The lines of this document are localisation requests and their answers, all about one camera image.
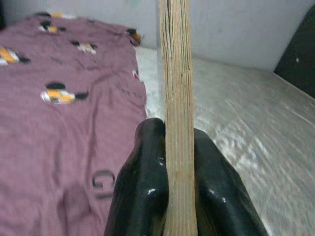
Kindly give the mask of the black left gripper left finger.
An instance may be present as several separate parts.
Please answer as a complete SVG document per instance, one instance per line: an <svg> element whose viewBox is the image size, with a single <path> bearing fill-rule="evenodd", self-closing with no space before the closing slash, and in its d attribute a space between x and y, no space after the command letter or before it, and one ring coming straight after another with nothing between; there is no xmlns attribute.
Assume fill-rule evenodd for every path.
<svg viewBox="0 0 315 236"><path fill-rule="evenodd" d="M137 126L133 150L117 176L104 234L160 236L168 203L165 125L149 118Z"/></svg>

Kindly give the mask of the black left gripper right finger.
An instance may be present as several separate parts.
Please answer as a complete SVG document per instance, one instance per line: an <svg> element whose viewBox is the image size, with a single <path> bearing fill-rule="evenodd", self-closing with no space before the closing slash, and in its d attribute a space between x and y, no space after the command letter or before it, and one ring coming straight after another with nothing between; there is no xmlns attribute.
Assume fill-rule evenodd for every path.
<svg viewBox="0 0 315 236"><path fill-rule="evenodd" d="M194 129L194 173L200 236L268 234L239 174L199 129Z"/></svg>

